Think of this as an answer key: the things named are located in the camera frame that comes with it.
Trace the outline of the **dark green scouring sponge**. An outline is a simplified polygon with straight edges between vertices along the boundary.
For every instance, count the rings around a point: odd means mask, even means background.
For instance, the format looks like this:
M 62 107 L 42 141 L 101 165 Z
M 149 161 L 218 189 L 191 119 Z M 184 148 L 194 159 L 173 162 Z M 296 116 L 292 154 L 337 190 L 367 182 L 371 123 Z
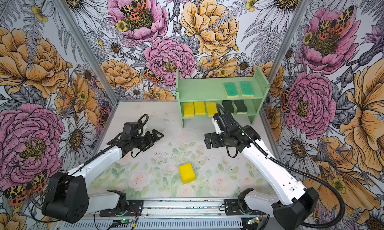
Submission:
M 237 114 L 247 114 L 248 108 L 245 105 L 243 100 L 235 100 L 234 101 Z
M 231 114 L 234 114 L 235 110 L 234 110 L 233 102 L 231 100 L 223 100 L 222 106 L 225 109 L 225 111 Z

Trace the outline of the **yellow sponge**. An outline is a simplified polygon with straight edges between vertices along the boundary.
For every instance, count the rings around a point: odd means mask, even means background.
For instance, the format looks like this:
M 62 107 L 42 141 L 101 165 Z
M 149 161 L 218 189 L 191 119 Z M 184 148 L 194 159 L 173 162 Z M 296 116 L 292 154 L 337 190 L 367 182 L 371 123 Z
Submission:
M 195 116 L 205 116 L 206 107 L 204 102 L 194 102 Z
M 207 109 L 208 117 L 211 118 L 216 113 L 218 113 L 216 105 L 217 105 L 216 102 L 206 102 L 206 109 Z
M 183 103 L 183 111 L 185 118 L 191 118 L 195 116 L 195 108 L 193 102 L 184 102 Z

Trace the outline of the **green-yellow sponge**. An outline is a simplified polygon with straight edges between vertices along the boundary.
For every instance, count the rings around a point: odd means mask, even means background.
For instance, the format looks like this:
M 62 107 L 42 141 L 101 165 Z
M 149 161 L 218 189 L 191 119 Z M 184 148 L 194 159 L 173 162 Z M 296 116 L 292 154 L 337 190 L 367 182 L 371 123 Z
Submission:
M 251 82 L 249 81 L 241 81 L 240 82 L 240 90 L 242 97 L 254 97 L 254 88 Z
M 239 97 L 239 93 L 234 82 L 225 82 L 223 86 L 227 98 Z

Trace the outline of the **yellow sponge alone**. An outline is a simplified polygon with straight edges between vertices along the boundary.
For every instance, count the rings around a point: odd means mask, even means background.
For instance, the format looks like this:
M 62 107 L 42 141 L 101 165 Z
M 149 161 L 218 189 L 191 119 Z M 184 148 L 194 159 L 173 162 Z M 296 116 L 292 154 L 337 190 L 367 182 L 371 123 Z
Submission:
M 179 171 L 184 185 L 196 180 L 196 175 L 191 163 L 179 166 Z

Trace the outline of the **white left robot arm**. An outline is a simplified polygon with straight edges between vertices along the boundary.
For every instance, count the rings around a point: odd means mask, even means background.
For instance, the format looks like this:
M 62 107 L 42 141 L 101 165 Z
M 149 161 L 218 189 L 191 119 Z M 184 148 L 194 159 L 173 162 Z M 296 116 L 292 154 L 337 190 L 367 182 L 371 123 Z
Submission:
M 54 174 L 48 183 L 42 214 L 72 224 L 87 214 L 104 210 L 124 214 L 128 210 L 125 193 L 108 190 L 102 194 L 90 194 L 89 186 L 126 154 L 132 154 L 134 149 L 145 152 L 163 137 L 157 130 L 147 131 L 141 136 L 137 133 L 119 133 L 108 142 L 107 148 L 88 161 L 66 173 Z

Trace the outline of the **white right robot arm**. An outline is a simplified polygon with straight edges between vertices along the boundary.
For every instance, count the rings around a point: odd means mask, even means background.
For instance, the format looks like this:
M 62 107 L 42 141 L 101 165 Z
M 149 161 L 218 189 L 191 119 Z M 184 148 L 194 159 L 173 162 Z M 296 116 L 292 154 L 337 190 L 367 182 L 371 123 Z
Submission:
M 233 118 L 216 113 L 212 118 L 215 132 L 205 134 L 208 149 L 235 148 L 245 156 L 272 186 L 275 195 L 258 193 L 247 188 L 238 196 L 238 206 L 243 214 L 253 211 L 274 216 L 285 230 L 295 230 L 312 213 L 319 199 L 313 188 L 306 188 L 287 170 L 276 164 L 260 135 L 251 127 L 241 127 Z

